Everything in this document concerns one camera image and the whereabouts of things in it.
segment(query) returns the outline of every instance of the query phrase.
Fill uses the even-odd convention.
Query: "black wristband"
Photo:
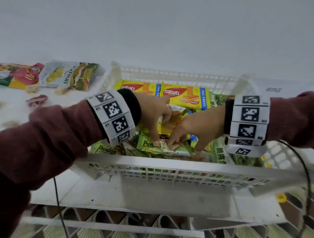
[[[230,127],[232,121],[232,113],[233,113],[233,106],[235,101],[233,99],[228,99],[226,101],[226,113],[225,113],[225,124],[224,124],[224,133],[230,134]]]
[[[134,95],[134,93],[129,90],[129,89],[119,89],[117,90],[118,93],[121,94],[121,96],[123,97],[123,99],[125,100],[128,108],[130,109],[133,121],[135,126],[138,125],[139,121],[141,120],[141,115],[142,115],[142,111],[141,111],[141,107],[139,105],[139,102],[136,98],[136,96]],[[97,121],[97,125],[103,135],[104,139],[108,139],[108,136],[105,132],[104,127],[102,126],[101,122],[99,121],[95,111],[92,109],[93,115]]]

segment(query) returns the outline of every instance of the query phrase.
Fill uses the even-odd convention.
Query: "black cable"
[[[61,214],[61,208],[60,208],[59,197],[58,197],[58,189],[57,189],[56,177],[53,177],[53,182],[55,183],[55,191],[56,191],[57,205],[58,205],[58,210],[59,210],[59,215],[60,215],[61,223],[62,223],[64,232],[65,232],[66,238],[69,238],[68,233],[67,233],[67,229],[65,228],[64,221],[63,221],[63,217],[62,217],[62,214]]]
[[[278,142],[286,145],[287,147],[289,147],[295,154],[296,156],[299,158],[299,160],[301,161],[304,171],[305,171],[305,175],[306,175],[306,179],[307,179],[307,198],[306,198],[306,206],[305,206],[305,215],[303,216],[303,224],[302,227],[299,231],[299,235],[297,236],[297,238],[301,238],[303,235],[303,232],[306,228],[306,224],[305,224],[305,219],[309,218],[309,214],[310,214],[310,208],[311,208],[311,196],[312,196],[312,192],[311,192],[311,178],[310,178],[310,174],[309,171],[304,163],[304,160],[301,158],[301,156],[299,155],[298,152],[295,151],[295,149],[293,149],[290,145],[288,145],[286,142],[283,142],[281,140],[279,140]]]

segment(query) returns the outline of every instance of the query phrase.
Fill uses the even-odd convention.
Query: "red logo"
[[[143,87],[143,84],[123,84],[121,86],[122,89],[130,89],[131,91],[135,91]]]
[[[182,93],[184,93],[187,89],[183,88],[170,88],[164,90],[164,95],[168,95],[171,98],[180,96]]]

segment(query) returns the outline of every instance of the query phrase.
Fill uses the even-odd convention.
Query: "maroon sweater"
[[[87,147],[102,140],[97,120],[83,100],[71,107],[51,106],[30,121],[0,132],[0,231],[9,237],[30,201],[30,190],[68,169]],[[314,148],[314,93],[272,98],[267,140]]]

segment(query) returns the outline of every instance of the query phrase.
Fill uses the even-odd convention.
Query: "white plastic basket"
[[[254,95],[248,76],[240,78],[210,74],[180,73],[161,70],[121,67],[111,63],[101,91],[106,91],[120,79],[201,86],[218,94]],[[110,182],[112,177],[132,184],[151,183],[184,188],[198,187],[219,190],[220,193],[238,193],[248,189],[253,196],[275,194],[306,183],[298,158],[278,142],[267,144],[266,162],[272,168],[257,168],[231,164],[213,164],[193,161],[166,160],[106,154],[89,154],[78,159],[71,170],[81,176]],[[298,150],[307,161],[305,154]]]

